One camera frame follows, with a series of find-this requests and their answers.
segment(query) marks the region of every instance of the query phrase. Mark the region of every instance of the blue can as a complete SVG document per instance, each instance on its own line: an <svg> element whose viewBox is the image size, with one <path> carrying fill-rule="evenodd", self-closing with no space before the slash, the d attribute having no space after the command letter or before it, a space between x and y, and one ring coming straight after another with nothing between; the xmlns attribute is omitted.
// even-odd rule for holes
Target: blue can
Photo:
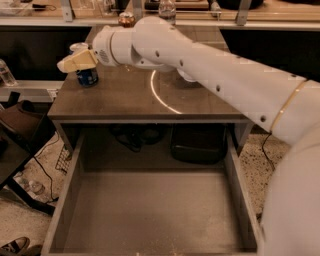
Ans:
<svg viewBox="0 0 320 256"><path fill-rule="evenodd" d="M73 54L79 49L88 49L89 45L87 43L75 43L70 46L70 54ZM83 87L91 87L95 85L98 80L98 72L96 68L90 68L85 70L78 70L76 72L79 83Z"/></svg>
<svg viewBox="0 0 320 256"><path fill-rule="evenodd" d="M99 78L98 72L95 68L79 70L76 72L78 81L83 87L91 87L95 85Z"/></svg>

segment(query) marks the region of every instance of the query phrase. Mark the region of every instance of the plastic bottle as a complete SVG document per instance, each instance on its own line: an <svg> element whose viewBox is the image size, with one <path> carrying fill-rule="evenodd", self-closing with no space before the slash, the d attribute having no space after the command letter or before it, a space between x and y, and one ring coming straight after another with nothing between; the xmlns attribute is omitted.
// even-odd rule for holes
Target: plastic bottle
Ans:
<svg viewBox="0 0 320 256"><path fill-rule="evenodd" d="M159 17L169 22L171 25L176 24L176 6L171 0L161 0L158 9Z"/></svg>
<svg viewBox="0 0 320 256"><path fill-rule="evenodd" d="M15 178L15 181L26 191L30 190L29 181L23 178L22 175Z"/></svg>
<svg viewBox="0 0 320 256"><path fill-rule="evenodd" d="M0 77L6 86L18 85L17 80L12 75L4 60L0 59Z"/></svg>
<svg viewBox="0 0 320 256"><path fill-rule="evenodd" d="M47 203L49 201L49 196L45 193L45 186L39 181L30 180L29 181L30 191L35 194L34 199L42 203Z"/></svg>

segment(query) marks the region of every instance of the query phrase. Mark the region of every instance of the black cable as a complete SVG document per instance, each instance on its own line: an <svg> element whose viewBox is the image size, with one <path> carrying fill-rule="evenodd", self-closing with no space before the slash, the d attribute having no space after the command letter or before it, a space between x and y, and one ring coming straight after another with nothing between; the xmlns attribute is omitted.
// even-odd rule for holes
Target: black cable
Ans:
<svg viewBox="0 0 320 256"><path fill-rule="evenodd" d="M274 171L274 170L275 170L274 164L273 164L272 160L269 158L269 156L267 155L267 153L266 153L266 151L265 151L265 149L264 149L264 146L265 146L267 140L269 139L269 137L270 137L271 135L272 135L272 133L270 132L270 133L268 134L268 136L265 138L264 142L262 143L262 152L263 152L264 156L266 157L268 163L271 165L272 171Z"/></svg>
<svg viewBox="0 0 320 256"><path fill-rule="evenodd" d="M33 156L33 159L38 163L38 165L41 167L42 171L44 172L44 174L50 179L50 197L51 197L51 201L47 202L47 203L52 203L52 202L56 202L58 200L58 198L53 198L53 180L51 178L51 176L46 172L46 170L44 169L44 167L42 166L42 164L38 161L38 159Z"/></svg>
<svg viewBox="0 0 320 256"><path fill-rule="evenodd" d="M57 143L57 142L60 140L60 134L59 134L58 132L55 132L55 133L57 134L58 139L57 139L56 141L54 141L54 142L51 142L51 143L45 145L45 146L41 149L41 151L38 152L37 155L35 155L35 157L40 156L47 147L52 146L53 144Z"/></svg>

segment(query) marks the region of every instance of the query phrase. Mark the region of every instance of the drawer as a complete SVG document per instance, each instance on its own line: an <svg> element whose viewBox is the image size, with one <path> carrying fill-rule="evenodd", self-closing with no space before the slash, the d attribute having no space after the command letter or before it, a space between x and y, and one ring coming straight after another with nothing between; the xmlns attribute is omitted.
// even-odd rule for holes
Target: drawer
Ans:
<svg viewBox="0 0 320 256"><path fill-rule="evenodd" d="M105 127L83 130L42 255L256 255L231 136L224 161L200 165L173 159L169 134L134 153Z"/></svg>

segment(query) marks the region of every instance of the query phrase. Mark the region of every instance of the gray table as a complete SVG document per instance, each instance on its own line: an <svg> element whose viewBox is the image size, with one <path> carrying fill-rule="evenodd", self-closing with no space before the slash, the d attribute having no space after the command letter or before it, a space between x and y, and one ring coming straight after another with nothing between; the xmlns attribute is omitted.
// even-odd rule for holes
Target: gray table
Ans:
<svg viewBox="0 0 320 256"><path fill-rule="evenodd" d="M88 37L101 27L94 27ZM228 50L217 28L178 27L191 39ZM131 66L97 66L99 82L82 87L70 73L48 113L67 149L72 152L78 128L108 123L233 123L241 150L252 123L198 83L177 71L160 73Z"/></svg>

